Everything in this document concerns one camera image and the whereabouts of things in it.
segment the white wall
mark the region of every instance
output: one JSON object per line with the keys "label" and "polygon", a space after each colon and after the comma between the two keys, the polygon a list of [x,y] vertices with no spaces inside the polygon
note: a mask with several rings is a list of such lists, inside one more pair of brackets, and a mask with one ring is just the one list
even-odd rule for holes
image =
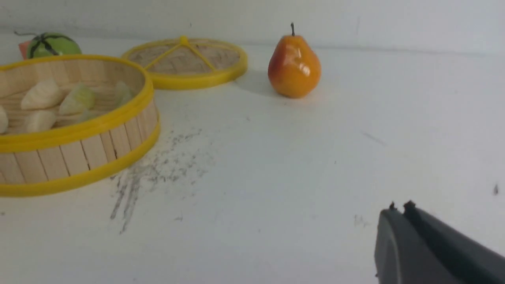
{"label": "white wall", "polygon": [[161,39],[501,53],[503,0],[1,0],[0,26]]}

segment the toy food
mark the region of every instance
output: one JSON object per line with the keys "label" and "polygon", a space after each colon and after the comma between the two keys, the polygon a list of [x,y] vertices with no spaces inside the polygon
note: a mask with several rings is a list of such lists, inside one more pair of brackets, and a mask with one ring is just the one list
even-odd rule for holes
{"label": "toy food", "polygon": [[73,39],[56,32],[45,32],[34,37],[26,50],[29,59],[63,54],[82,54],[82,51]]}
{"label": "toy food", "polygon": [[95,93],[83,83],[78,83],[65,97],[59,115],[76,114],[91,109],[95,104]]}
{"label": "toy food", "polygon": [[9,119],[7,118],[7,112],[4,107],[0,106],[0,134],[7,131],[9,125]]}
{"label": "toy food", "polygon": [[59,104],[65,94],[54,79],[37,83],[21,101],[21,110],[36,110],[53,107]]}
{"label": "toy food", "polygon": [[52,111],[34,111],[29,114],[23,124],[23,132],[33,133],[51,129],[56,123],[56,114]]}
{"label": "toy food", "polygon": [[90,119],[93,119],[95,117],[98,117],[99,115],[98,114],[95,114],[95,113],[91,113],[89,110],[84,110],[81,114],[81,116],[79,117],[79,119],[77,119],[76,123],[81,123],[81,122],[84,122],[84,121],[88,121]]}
{"label": "toy food", "polygon": [[125,82],[119,81],[116,84],[115,96],[116,108],[118,108],[133,98],[133,92],[131,91],[130,87],[125,84]]}
{"label": "toy food", "polygon": [[26,57],[27,51],[28,51],[28,46],[30,45],[31,40],[24,41],[18,45],[19,51],[21,52],[21,56],[23,57],[24,60],[27,60],[28,58]]}
{"label": "toy food", "polygon": [[294,34],[283,36],[270,59],[268,79],[281,95],[298,99],[308,95],[319,83],[321,63],[305,39]]}

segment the white dumpling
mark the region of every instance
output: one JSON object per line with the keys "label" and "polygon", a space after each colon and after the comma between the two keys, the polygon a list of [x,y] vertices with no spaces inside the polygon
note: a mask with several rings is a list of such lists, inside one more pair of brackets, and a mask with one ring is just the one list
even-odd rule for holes
{"label": "white dumpling", "polygon": [[7,117],[7,112],[4,107],[0,106],[0,134],[7,132],[7,127],[9,126],[9,118]]}
{"label": "white dumpling", "polygon": [[35,111],[28,115],[23,125],[24,132],[33,133],[51,129],[56,123],[56,114],[52,111]]}
{"label": "white dumpling", "polygon": [[37,83],[31,88],[21,101],[22,110],[39,110],[54,107],[65,98],[54,79]]}

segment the orange object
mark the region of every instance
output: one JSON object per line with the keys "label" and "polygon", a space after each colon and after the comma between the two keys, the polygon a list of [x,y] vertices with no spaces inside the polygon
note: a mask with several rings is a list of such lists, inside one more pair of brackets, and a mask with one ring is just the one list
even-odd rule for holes
{"label": "orange object", "polygon": [[26,51],[28,50],[28,46],[30,45],[31,40],[27,40],[19,44],[19,51],[21,51],[21,55],[23,59],[26,60]]}
{"label": "orange object", "polygon": [[321,79],[321,63],[305,39],[294,34],[281,38],[268,65],[268,79],[281,95],[298,99],[308,95]]}

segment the bamboo steamer lid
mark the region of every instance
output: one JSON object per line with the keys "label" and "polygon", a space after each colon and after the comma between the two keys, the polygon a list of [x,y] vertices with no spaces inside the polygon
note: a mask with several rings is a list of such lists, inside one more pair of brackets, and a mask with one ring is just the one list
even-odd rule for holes
{"label": "bamboo steamer lid", "polygon": [[240,47],[185,36],[137,46],[122,58],[146,69],[157,89],[207,88],[233,81],[247,71],[247,55]]}

